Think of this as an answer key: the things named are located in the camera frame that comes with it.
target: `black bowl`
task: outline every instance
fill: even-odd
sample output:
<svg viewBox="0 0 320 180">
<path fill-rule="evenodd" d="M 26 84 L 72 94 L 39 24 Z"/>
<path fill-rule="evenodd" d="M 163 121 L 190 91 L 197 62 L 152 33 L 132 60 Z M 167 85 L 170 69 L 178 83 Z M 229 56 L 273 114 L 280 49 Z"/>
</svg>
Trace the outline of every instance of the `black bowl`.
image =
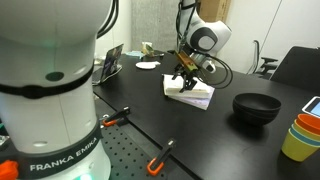
<svg viewBox="0 0 320 180">
<path fill-rule="evenodd" d="M 248 112 L 250 114 L 253 114 L 254 116 L 262 117 L 262 118 L 274 118 L 278 115 L 279 110 L 275 111 L 259 111 L 259 110 L 253 110 L 246 107 L 243 107 L 239 104 L 237 104 L 235 101 L 233 102 L 233 105 L 236 106 L 239 110 Z"/>
<path fill-rule="evenodd" d="M 263 111 L 274 113 L 279 112 L 281 108 L 281 102 L 276 98 L 257 93 L 244 93 L 238 94 L 234 101 L 237 105 L 243 109 L 251 111 Z"/>
<path fill-rule="evenodd" d="M 265 117 L 265 116 L 259 116 L 256 114 L 252 114 L 246 110 L 243 110 L 239 108 L 235 103 L 232 105 L 233 107 L 233 112 L 235 114 L 235 117 L 239 120 L 242 120 L 248 124 L 254 125 L 254 126 L 263 126 L 266 125 L 270 122 L 272 122 L 277 114 L 271 116 L 271 117 Z"/>
</svg>

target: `yellow cup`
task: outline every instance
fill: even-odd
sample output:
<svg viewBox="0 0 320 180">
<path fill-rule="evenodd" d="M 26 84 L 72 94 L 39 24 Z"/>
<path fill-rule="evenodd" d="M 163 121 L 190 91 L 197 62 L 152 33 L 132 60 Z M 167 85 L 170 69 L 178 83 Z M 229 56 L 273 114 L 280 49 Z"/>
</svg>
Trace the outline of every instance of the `yellow cup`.
<svg viewBox="0 0 320 180">
<path fill-rule="evenodd" d="M 313 146 L 300 141 L 292 135 L 291 129 L 289 129 L 281 149 L 289 158 L 302 162 L 319 148 L 319 146 Z"/>
<path fill-rule="evenodd" d="M 315 140 L 315 141 L 320 141 L 320 135 L 317 135 L 315 133 L 312 133 L 306 129 L 304 129 L 303 127 L 301 127 L 299 124 L 297 124 L 297 120 L 294 120 L 294 123 L 293 123 L 293 127 L 296 131 L 298 131 L 300 134 L 312 139 L 312 140 Z"/>
</svg>

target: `black table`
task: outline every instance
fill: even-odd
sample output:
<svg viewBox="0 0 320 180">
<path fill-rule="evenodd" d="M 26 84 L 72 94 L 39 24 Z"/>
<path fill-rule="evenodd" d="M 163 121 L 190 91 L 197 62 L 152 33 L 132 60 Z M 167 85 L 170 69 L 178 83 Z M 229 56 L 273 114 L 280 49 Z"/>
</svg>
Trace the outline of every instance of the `black table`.
<svg viewBox="0 0 320 180">
<path fill-rule="evenodd" d="M 216 89 L 204 111 L 164 96 L 161 74 L 172 74 L 177 64 L 174 56 L 165 54 L 153 70 L 136 68 L 138 61 L 122 55 L 123 70 L 94 87 L 94 92 L 115 109 L 129 106 L 129 120 L 156 143 L 177 139 L 173 157 L 199 179 L 320 179 L 319 152 L 303 163 L 281 152 L 288 128 L 315 93 L 235 72 L 232 84 Z M 222 74 L 213 79 L 221 79 Z M 232 100 L 245 92 L 279 99 L 282 109 L 277 118 L 261 128 L 237 120 Z"/>
</svg>

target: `black chair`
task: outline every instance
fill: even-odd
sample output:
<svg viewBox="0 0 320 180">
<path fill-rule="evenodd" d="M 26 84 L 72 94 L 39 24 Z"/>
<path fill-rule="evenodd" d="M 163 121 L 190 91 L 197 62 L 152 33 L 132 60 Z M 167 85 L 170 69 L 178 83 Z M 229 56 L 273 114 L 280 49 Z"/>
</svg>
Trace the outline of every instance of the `black chair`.
<svg viewBox="0 0 320 180">
<path fill-rule="evenodd" d="M 320 50 L 294 46 L 270 80 L 317 92 L 320 95 Z"/>
<path fill-rule="evenodd" d="M 256 57 L 247 74 L 252 70 L 252 75 L 263 79 L 270 79 L 271 75 L 273 74 L 273 72 L 270 71 L 275 70 L 278 67 L 278 65 L 272 63 L 277 62 L 278 60 L 267 57 L 261 57 L 261 59 L 264 60 L 264 62 L 257 70 L 257 66 L 260 61 L 260 43 L 258 40 L 254 40 L 253 42 L 256 44 Z"/>
<path fill-rule="evenodd" d="M 264 63 L 260 66 L 261 71 L 254 72 L 254 75 L 263 78 L 263 79 L 270 79 L 272 73 L 270 71 L 277 69 L 278 65 L 270 64 L 273 62 L 277 62 L 277 59 L 261 57 L 264 60 Z"/>
</svg>

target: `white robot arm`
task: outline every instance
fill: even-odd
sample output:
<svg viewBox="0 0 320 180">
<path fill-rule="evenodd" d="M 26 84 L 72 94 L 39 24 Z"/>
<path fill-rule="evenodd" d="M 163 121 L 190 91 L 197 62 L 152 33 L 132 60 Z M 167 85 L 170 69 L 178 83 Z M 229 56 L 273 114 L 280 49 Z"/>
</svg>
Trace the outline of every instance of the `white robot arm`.
<svg viewBox="0 0 320 180">
<path fill-rule="evenodd" d="M 0 1 L 0 116 L 19 179 L 108 179 L 91 73 L 110 2 Z"/>
<path fill-rule="evenodd" d="M 180 51 L 185 43 L 196 50 L 190 55 L 191 59 L 201 68 L 210 73 L 215 72 L 215 66 L 204 54 L 216 56 L 217 52 L 226 44 L 231 36 L 231 29 L 223 22 L 204 22 L 194 10 L 195 0 L 181 1 L 179 34 L 181 33 L 178 50 Z"/>
</svg>

